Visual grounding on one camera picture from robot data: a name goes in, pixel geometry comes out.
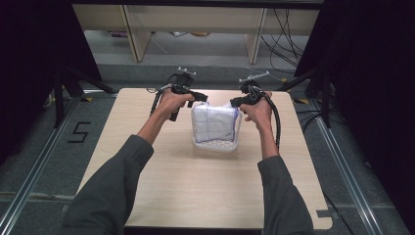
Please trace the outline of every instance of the wooden tabletop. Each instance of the wooden tabletop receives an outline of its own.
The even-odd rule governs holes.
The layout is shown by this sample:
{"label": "wooden tabletop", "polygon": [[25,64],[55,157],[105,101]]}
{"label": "wooden tabletop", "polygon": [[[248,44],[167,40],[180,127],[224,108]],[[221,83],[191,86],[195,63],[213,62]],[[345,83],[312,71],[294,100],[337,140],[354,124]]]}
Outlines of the wooden tabletop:
{"label": "wooden tabletop", "polygon": [[[237,90],[195,91],[207,94],[212,106],[244,96]],[[154,99],[155,94],[146,89],[119,91],[79,189],[129,135],[138,132]],[[317,216],[317,211],[328,208],[291,97],[273,92],[272,100],[281,119],[281,156],[304,197],[314,228],[329,229],[331,217]],[[254,123],[242,121],[239,146],[233,153],[198,149],[192,136],[191,109],[182,108],[177,121],[164,124],[153,145],[155,153],[141,173],[126,226],[261,229],[263,200],[257,169],[261,151]]]}

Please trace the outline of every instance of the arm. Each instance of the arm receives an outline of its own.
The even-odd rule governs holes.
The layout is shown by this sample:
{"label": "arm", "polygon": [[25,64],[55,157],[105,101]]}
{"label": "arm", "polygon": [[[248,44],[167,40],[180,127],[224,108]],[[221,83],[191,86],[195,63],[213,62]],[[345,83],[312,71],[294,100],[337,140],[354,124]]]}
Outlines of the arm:
{"label": "arm", "polygon": [[258,169],[263,186],[264,234],[313,234],[308,209],[275,144],[270,106],[262,99],[240,109],[248,114],[246,121],[255,123],[261,141]]}
{"label": "arm", "polygon": [[192,99],[190,94],[164,91],[160,104],[137,135],[131,135],[76,195],[58,234],[123,234],[140,173],[153,154],[152,144],[171,114]]}

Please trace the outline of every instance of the black controller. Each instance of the black controller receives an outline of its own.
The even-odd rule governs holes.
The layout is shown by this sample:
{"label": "black controller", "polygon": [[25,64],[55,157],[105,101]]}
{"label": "black controller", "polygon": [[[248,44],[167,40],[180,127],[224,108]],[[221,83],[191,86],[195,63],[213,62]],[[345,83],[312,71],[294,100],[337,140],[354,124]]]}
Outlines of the black controller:
{"label": "black controller", "polygon": [[240,107],[242,104],[255,105],[256,103],[258,103],[262,96],[253,87],[259,88],[259,84],[254,80],[249,80],[245,82],[242,86],[240,86],[242,93],[248,95],[246,95],[245,97],[236,97],[230,100],[231,106]]}
{"label": "black controller", "polygon": [[[193,97],[195,97],[194,101],[189,101],[187,103],[187,108],[192,108],[193,103],[195,101],[206,102],[208,100],[207,95],[205,95],[203,93],[200,93],[200,92],[192,91],[189,88],[187,88],[186,86],[182,86],[182,85],[179,85],[179,84],[172,84],[171,85],[171,91],[175,94],[192,94]],[[176,113],[171,114],[170,120],[176,121],[177,115],[179,114],[179,110],[177,110]]]}
{"label": "black controller", "polygon": [[[160,98],[162,92],[165,89],[167,89],[167,88],[170,88],[171,89],[171,92],[173,92],[175,94],[192,94],[193,97],[195,97],[195,100],[188,102],[188,104],[187,104],[187,107],[188,108],[192,108],[193,103],[195,101],[205,102],[205,101],[208,100],[208,96],[207,95],[205,95],[203,93],[200,93],[200,92],[192,91],[192,90],[189,89],[189,87],[192,85],[192,83],[194,81],[194,79],[192,77],[192,74],[193,75],[196,75],[196,74],[195,73],[188,72],[187,70],[183,70],[181,68],[179,68],[178,70],[179,71],[183,71],[183,73],[181,73],[181,74],[175,73],[174,75],[172,75],[168,79],[168,81],[165,83],[165,84],[170,83],[170,85],[164,86],[156,94],[156,99],[155,99],[155,102],[153,103],[153,107],[152,107],[152,110],[150,112],[150,115],[155,110],[156,105],[157,105],[157,103],[159,101],[159,98]],[[171,114],[170,120],[176,121],[177,115],[179,113],[179,110],[177,110],[176,113]]]}

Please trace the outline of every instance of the wire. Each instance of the wire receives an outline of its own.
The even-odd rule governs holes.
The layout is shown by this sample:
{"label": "wire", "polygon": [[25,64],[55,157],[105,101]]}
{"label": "wire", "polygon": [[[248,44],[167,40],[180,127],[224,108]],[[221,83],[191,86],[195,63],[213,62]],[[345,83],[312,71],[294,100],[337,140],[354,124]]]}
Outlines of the wire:
{"label": "wire", "polygon": [[280,72],[284,72],[284,73],[294,73],[293,71],[285,71],[285,70],[278,70],[277,68],[274,67],[274,65],[272,64],[272,49],[271,49],[271,54],[269,55],[269,64],[271,65],[272,68],[274,68],[276,71],[280,71]]}
{"label": "wire", "polygon": [[277,148],[280,149],[280,139],[281,139],[281,120],[280,120],[280,116],[278,114],[278,110],[277,107],[275,106],[275,104],[272,102],[271,98],[268,96],[268,94],[266,94],[264,91],[260,92],[261,96],[263,98],[265,98],[266,102],[268,102],[269,106],[272,109],[272,112],[274,113],[275,116],[275,122],[276,122],[276,134],[275,134],[275,144],[277,145]]}
{"label": "wire", "polygon": [[157,89],[156,88],[146,88],[147,92],[149,93],[156,93]]}
{"label": "wire", "polygon": [[262,35],[261,35],[261,39],[262,39],[262,41],[265,43],[265,45],[268,47],[268,49],[271,51],[271,55],[272,55],[272,54],[277,55],[278,57],[280,57],[281,59],[283,59],[284,61],[288,62],[289,64],[291,64],[291,65],[292,65],[292,66],[294,66],[294,67],[296,67],[296,66],[298,65],[296,62],[294,62],[294,61],[290,60],[288,57],[286,57],[286,56],[284,56],[283,54],[281,54],[280,52],[276,51],[276,50],[275,50],[275,46],[276,46],[277,44],[274,44],[274,46],[273,46],[273,47],[271,47],[271,46],[268,44],[268,42],[265,40],[265,38],[263,38],[263,36],[262,36]]}
{"label": "wire", "polygon": [[305,130],[307,129],[308,125],[315,120],[317,117],[321,116],[322,112],[319,112],[318,114],[312,115],[309,117],[309,120],[305,123],[305,125],[301,128],[302,133],[305,133]]}
{"label": "wire", "polygon": [[323,195],[324,197],[327,199],[327,201],[329,201],[330,205],[332,205],[333,209],[336,211],[337,215],[339,216],[339,218],[342,220],[342,222],[345,224],[348,232],[352,235],[354,235],[353,230],[351,230],[350,226],[348,225],[347,221],[345,220],[345,218],[342,216],[342,214],[339,212],[339,210],[337,209],[337,207],[335,206],[335,204],[332,202],[332,200],[330,200],[330,198],[327,196],[327,194],[323,191]]}
{"label": "wire", "polygon": [[156,106],[157,106],[157,103],[159,102],[159,99],[160,99],[160,97],[161,97],[161,94],[164,92],[164,90],[166,90],[167,88],[170,88],[171,87],[171,84],[167,84],[170,80],[171,80],[171,78],[172,77],[174,77],[176,74],[174,74],[174,75],[172,75],[171,77],[169,77],[168,78],[168,80],[164,83],[164,86],[162,87],[162,88],[160,88],[159,90],[157,90],[157,93],[156,93],[156,98],[155,98],[155,100],[153,101],[153,106],[152,106],[152,108],[150,109],[150,115],[152,115],[153,114],[153,112],[155,111],[155,109],[156,109]]}
{"label": "wire", "polygon": [[302,54],[298,53],[294,47],[296,47],[297,49],[299,49],[301,52],[303,52],[303,50],[293,41],[293,38],[291,37],[290,21],[289,21],[290,10],[289,9],[286,9],[286,19],[285,19],[284,25],[281,23],[281,21],[280,21],[280,19],[278,17],[277,11],[275,9],[274,9],[274,14],[275,14],[275,17],[276,17],[276,19],[278,21],[278,24],[281,27],[280,36],[278,37],[278,40],[276,40],[275,42],[278,44],[279,39],[284,34],[285,37],[286,37],[286,39],[287,39],[287,41],[289,42],[292,50],[289,50],[289,49],[281,46],[280,44],[278,44],[278,45],[281,48],[283,48],[283,49],[285,49],[285,50],[287,50],[289,52],[292,52],[294,54],[294,57],[296,58],[297,62],[299,62],[300,61],[299,56],[302,56]]}
{"label": "wire", "polygon": [[162,49],[162,47],[159,45],[159,43],[157,43],[157,41],[155,39],[153,39],[153,37],[150,37],[150,40],[152,40],[156,46],[158,46],[163,52],[165,52],[165,54],[170,55],[167,51],[165,51],[164,49]]}
{"label": "wire", "polygon": [[[330,108],[330,112],[339,112],[336,108]],[[315,112],[323,112],[321,110],[310,110],[310,111],[297,111],[296,114],[304,114],[304,113],[315,113]]]}
{"label": "wire", "polygon": [[305,118],[301,119],[301,120],[300,120],[300,123],[302,123],[303,121],[305,121],[305,120],[307,120],[307,119],[309,119],[309,118],[311,118],[311,117],[313,117],[313,116],[314,116],[314,115],[310,115],[310,116],[307,116],[307,117],[305,117]]}

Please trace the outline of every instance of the gray sleeve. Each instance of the gray sleeve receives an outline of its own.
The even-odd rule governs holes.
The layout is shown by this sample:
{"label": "gray sleeve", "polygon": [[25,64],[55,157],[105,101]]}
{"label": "gray sleeve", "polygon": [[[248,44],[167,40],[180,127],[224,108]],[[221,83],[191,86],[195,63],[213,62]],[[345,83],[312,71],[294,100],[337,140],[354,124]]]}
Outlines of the gray sleeve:
{"label": "gray sleeve", "polygon": [[264,235],[313,234],[311,216],[280,156],[258,163],[263,186]]}
{"label": "gray sleeve", "polygon": [[153,153],[150,143],[131,135],[76,195],[58,234],[123,234],[139,175]]}

